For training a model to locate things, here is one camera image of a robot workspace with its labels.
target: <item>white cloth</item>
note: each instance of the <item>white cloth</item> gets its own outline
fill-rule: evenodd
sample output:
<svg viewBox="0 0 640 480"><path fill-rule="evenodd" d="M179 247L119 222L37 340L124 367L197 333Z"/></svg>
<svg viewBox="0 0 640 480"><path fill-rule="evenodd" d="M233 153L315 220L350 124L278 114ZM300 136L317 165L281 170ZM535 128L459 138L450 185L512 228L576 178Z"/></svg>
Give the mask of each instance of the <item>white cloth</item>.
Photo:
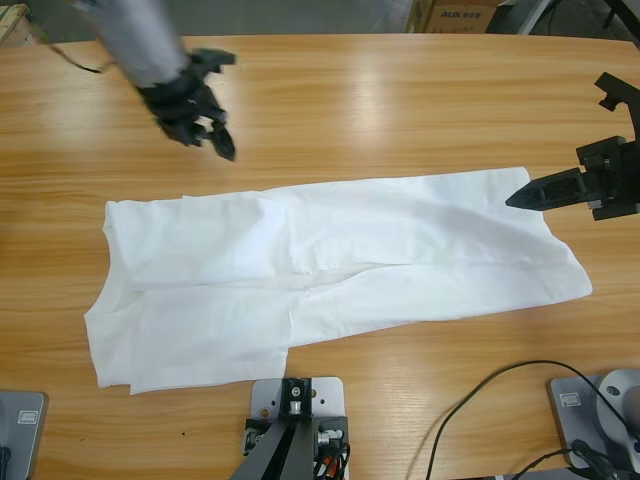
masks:
<svg viewBox="0 0 640 480"><path fill-rule="evenodd" d="M588 295L523 168L108 202L85 320L101 387L280 377L288 348Z"/></svg>

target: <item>wooden table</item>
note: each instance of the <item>wooden table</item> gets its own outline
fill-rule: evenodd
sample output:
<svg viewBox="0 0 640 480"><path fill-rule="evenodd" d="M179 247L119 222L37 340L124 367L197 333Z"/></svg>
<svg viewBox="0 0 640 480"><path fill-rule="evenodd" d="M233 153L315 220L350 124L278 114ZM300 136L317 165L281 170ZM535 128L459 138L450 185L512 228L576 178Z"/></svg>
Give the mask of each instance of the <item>wooden table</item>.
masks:
<svg viewBox="0 0 640 480"><path fill-rule="evenodd" d="M166 140L117 69L85 73L45 47L0 52L0 385L50 396L36 479L223 479L241 461L249 382L135 397L97 388L83 313L108 269L105 201L516 165L546 175L576 166L578 146L632 137L626 109L597 105L603 71L640 84L636 50L612 41L188 44L239 57L211 79L231 115L235 164ZM95 44L64 47L85 64L105 60ZM588 373L640 367L640 218L596 224L580 205L546 219L591 276L589 298L290 352L288 374L343 379L354 480L423 478L425 433L497 367L540 357ZM527 367L487 387L443 437L436 477L514 471L557 448L545 386L565 375Z"/></svg>

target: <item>black cable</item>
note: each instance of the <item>black cable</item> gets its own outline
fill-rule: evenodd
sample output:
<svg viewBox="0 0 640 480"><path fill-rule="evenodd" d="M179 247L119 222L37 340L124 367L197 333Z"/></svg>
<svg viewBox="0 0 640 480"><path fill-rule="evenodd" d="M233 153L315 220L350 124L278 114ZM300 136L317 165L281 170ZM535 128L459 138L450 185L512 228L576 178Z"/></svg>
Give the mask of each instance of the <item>black cable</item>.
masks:
<svg viewBox="0 0 640 480"><path fill-rule="evenodd" d="M347 455L346 455L346 458L342 459L343 450L345 449L346 449ZM316 462L316 466L313 469L313 478L317 480L327 480L329 478L339 479L340 477L338 476L338 473L342 470L344 475L344 470L347 468L347 462L349 461L350 452L351 452L351 447L349 446L348 443L343 443L338 447L333 447L333 448L328 447L325 455L318 462ZM325 470L323 474L321 476L318 476L320 472L320 468L322 468L322 465L324 465L324 462L328 458L331 458L331 461L327 465L325 465ZM336 464L336 474L332 477L327 477L334 463Z"/></svg>
<svg viewBox="0 0 640 480"><path fill-rule="evenodd" d="M114 64L114 62L110 60L108 62L103 63L98 68L85 67L84 65L76 62L73 58L67 55L62 49L60 49L60 47L49 43L47 41L47 35L42 31L40 27L38 27L35 24L32 24L31 31L38 38L38 40L40 40L44 45L47 46L49 50L51 50L53 53L57 55L60 55L65 61L67 61L74 67L78 67L79 69L84 70L85 72L102 74L106 72L109 69L109 67L111 67L111 65Z"/></svg>
<svg viewBox="0 0 640 480"><path fill-rule="evenodd" d="M60 55L63 59L65 59L71 65L73 65L75 67L78 67L79 69L84 70L85 72L102 74L102 73L106 72L111 65L113 65L112 61L108 61L108 62L103 63L98 68L85 67L84 65L76 62L73 58L71 58L69 55L64 53L59 47L57 47L55 45L52 45L50 43L45 43L45 45L49 48L49 50L51 50L52 52L57 53L58 55Z"/></svg>
<svg viewBox="0 0 640 480"><path fill-rule="evenodd" d="M342 467L338 470L335 475L336 480L343 480L344 473L347 470L347 464L349 463L349 457L351 456L351 446L347 443L346 446L346 455L344 457L344 461L342 463Z"/></svg>
<svg viewBox="0 0 640 480"><path fill-rule="evenodd" d="M527 473L529 470L531 470L532 468L535 468L536 466L538 466L538 464L542 463L543 461L545 461L548 458L551 457L556 457L558 455L567 455L569 453L571 453L573 450L571 448L561 448L560 450L556 450L555 452L551 452L551 453L547 453L545 455L542 455L541 457L535 459L533 462L531 462L529 465L527 465L526 467L524 467L520 473L518 473L517 475L515 475L511 480L519 480L525 473Z"/></svg>
<svg viewBox="0 0 640 480"><path fill-rule="evenodd" d="M444 432L445 427L451 421L451 419L455 416L455 414L458 413L458 411L462 407L464 407L467 404L467 402L469 402L469 400L471 400L476 395L476 393L478 393L480 390L482 390L494 378L502 375L505 372L508 372L509 370L513 370L515 368L525 367L527 365L538 365L538 364L557 365L559 367L563 367L563 368L566 368L567 370L572 371L577 376L582 378L582 380L584 380L585 383L587 385L589 385L589 387L594 392L596 392L596 394L602 399L602 401L607 406L607 408L609 410L611 410L611 412L613 412L613 414L618 418L618 420L620 420L620 422L622 422L622 424L627 429L627 432L629 432L630 435L632 435L636 440L638 440L640 442L640 436L638 435L638 433L631 427L631 425L629 425L627 423L627 421L622 417L622 415L620 415L618 413L618 411L613 407L613 405L611 405L609 400L607 400L605 398L605 396L602 395L602 393L600 393L600 390L598 390L598 387L596 387L591 382L591 380L589 380L583 373L581 373L580 371L576 370L571 365L567 365L566 363L562 363L562 362L557 362L555 360L528 360L526 362L514 363L513 365L502 367L502 368L496 370L491 375L489 375L487 378L485 378L483 381L481 381L473 390L471 390L471 392L469 392L460 401L460 403L458 403L453 408L453 410L451 410L451 412L449 412L449 414L445 417L445 419L440 424L440 427L438 428L438 432L436 433L436 438L435 438L435 440L433 442L433 447L431 448L431 456L429 457L429 468L427 469L426 480L430 480L431 479L431 472L433 471L433 464L434 464L434 461L435 461L435 458L436 458L436 450L438 448L438 443L440 442L440 437L442 436L442 432Z"/></svg>

